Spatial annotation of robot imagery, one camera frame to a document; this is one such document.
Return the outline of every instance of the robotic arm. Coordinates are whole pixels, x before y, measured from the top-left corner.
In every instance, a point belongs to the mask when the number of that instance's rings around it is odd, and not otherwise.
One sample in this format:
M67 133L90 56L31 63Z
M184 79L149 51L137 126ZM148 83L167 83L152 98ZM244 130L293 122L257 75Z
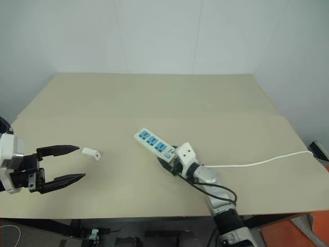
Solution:
M6 190L13 194L25 187L30 192L38 191L44 194L65 188L85 176L84 173L70 174L46 183L45 171L39 167L43 157L68 154L79 147L58 145L37 148L36 153L24 156L24 140L14 137L12 128L2 118L0 118L0 135L0 192Z
M236 212L235 201L221 185L217 170L199 165L189 143L177 147L175 155L172 163L161 158L158 160L166 170L192 185L200 185L207 193L207 204L220 234L220 243L227 247L257 247L249 228L244 226Z

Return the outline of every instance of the beige tabletop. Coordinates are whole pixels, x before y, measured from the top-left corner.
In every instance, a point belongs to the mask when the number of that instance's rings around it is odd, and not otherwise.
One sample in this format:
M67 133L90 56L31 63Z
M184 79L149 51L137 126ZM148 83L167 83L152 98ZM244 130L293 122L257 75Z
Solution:
M189 142L206 165L247 164L306 150L252 75L58 74L18 116L26 154L70 144L97 149L46 157L46 180L86 173L41 195L0 194L4 218L121 218L209 215L203 194L173 177L133 140L142 127ZM218 168L241 215L329 209L329 174L311 154L245 168Z

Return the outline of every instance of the white power strip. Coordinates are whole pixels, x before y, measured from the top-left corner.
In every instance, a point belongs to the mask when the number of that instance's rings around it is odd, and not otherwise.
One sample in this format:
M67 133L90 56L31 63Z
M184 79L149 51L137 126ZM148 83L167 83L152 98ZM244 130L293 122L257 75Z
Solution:
M168 163L175 157L175 148L147 128L142 128L138 131L134 135L134 139L147 150Z

